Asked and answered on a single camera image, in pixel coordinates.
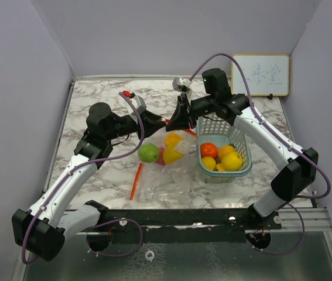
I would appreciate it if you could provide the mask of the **clear zip top bag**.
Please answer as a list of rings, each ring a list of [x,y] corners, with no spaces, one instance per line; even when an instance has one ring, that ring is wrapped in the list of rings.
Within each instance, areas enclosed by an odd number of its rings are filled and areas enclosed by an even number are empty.
[[[195,132],[193,132],[191,129],[186,129],[183,132],[190,135],[192,137],[192,140],[195,140],[196,137],[197,137],[197,134]],[[133,182],[133,185],[132,185],[131,195],[130,195],[130,198],[129,198],[130,200],[133,200],[135,198],[136,189],[137,189],[137,186],[140,182],[141,173],[143,172],[143,168],[144,168],[144,163],[141,162],[138,166],[137,171],[136,171],[136,175],[135,175],[134,182]],[[156,164],[156,166],[154,166],[154,168],[155,168],[156,171],[159,171],[159,172],[170,171],[170,169],[168,168],[168,166],[166,164],[164,166]]]

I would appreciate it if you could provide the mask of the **orange fruit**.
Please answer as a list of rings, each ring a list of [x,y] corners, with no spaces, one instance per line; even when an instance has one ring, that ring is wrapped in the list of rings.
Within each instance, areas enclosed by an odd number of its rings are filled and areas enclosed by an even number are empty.
[[[227,154],[231,153],[231,152],[235,152],[235,148],[231,145],[223,145],[219,148],[218,150],[218,159],[222,160],[224,156],[226,156]]]

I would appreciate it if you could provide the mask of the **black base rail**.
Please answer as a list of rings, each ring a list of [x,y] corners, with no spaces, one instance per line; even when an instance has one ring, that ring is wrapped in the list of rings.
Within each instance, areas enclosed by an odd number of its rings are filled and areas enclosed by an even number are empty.
[[[275,211],[266,219],[255,221],[248,218],[244,208],[106,210],[98,225],[122,218],[129,222],[125,226],[114,222],[88,231],[100,232],[99,239],[115,244],[136,244],[140,239],[154,244],[242,243],[246,231],[281,229],[280,219],[275,218],[278,215]],[[130,220],[141,226],[142,233]]]

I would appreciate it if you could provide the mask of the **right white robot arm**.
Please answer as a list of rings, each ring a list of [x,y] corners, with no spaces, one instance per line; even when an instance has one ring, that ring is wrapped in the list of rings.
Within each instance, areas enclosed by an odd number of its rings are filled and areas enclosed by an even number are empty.
[[[249,136],[274,162],[279,174],[270,189],[248,210],[248,224],[260,229],[268,223],[269,215],[292,201],[316,178],[318,153],[304,150],[280,133],[256,108],[251,108],[245,94],[232,94],[225,72],[212,68],[203,72],[206,96],[189,100],[191,80],[176,77],[173,89],[180,95],[167,131],[194,128],[197,119],[214,113],[231,126]]]

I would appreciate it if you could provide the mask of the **pink fruit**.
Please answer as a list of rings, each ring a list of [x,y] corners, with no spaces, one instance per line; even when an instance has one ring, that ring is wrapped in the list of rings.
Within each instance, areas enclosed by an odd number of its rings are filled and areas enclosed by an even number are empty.
[[[164,147],[160,147],[159,148],[159,157],[157,159],[157,161],[155,162],[158,165],[164,166],[165,165],[165,161],[163,160],[163,152],[164,152],[165,148]]]

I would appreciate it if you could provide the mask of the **orange tangerine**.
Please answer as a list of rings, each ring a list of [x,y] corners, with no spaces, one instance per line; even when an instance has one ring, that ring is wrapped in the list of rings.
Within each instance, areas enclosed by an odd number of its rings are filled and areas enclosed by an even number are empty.
[[[200,145],[200,155],[201,158],[212,157],[215,159],[218,156],[218,149],[213,143],[206,142]]]

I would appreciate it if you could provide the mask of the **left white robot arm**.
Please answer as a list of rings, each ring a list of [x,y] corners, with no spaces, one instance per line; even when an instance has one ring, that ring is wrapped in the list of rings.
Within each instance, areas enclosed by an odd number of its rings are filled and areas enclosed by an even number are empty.
[[[107,225],[130,221],[124,217],[110,221],[108,208],[93,200],[64,215],[82,185],[104,162],[113,160],[110,155],[112,140],[137,133],[142,142],[166,126],[161,116],[149,112],[144,105],[128,105],[129,113],[124,116],[113,113],[104,102],[92,105],[86,119],[87,129],[62,174],[28,210],[18,209],[12,216],[15,242],[22,248],[24,264],[30,264],[26,252],[50,261],[65,241],[78,232],[85,229],[101,231]]]

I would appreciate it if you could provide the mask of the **green apple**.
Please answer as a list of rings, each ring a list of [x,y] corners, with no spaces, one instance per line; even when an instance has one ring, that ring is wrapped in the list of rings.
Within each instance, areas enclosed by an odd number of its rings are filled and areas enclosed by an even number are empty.
[[[145,143],[138,149],[138,158],[146,163],[153,163],[160,156],[159,148],[152,143]]]

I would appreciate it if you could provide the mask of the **small whiteboard with writing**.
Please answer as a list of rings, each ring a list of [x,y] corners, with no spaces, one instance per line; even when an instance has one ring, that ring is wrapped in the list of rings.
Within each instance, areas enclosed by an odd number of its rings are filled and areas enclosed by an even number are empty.
[[[284,97],[289,93],[290,57],[287,54],[235,54],[233,58],[242,68],[232,63],[231,90],[233,94],[246,94],[247,81],[252,96]]]

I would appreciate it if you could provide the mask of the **light blue plastic basket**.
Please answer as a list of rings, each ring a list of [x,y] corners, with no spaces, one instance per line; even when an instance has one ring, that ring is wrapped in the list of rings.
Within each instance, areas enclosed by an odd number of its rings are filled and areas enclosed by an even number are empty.
[[[243,132],[214,114],[200,117],[196,132],[202,181],[226,183],[251,171],[251,153]]]

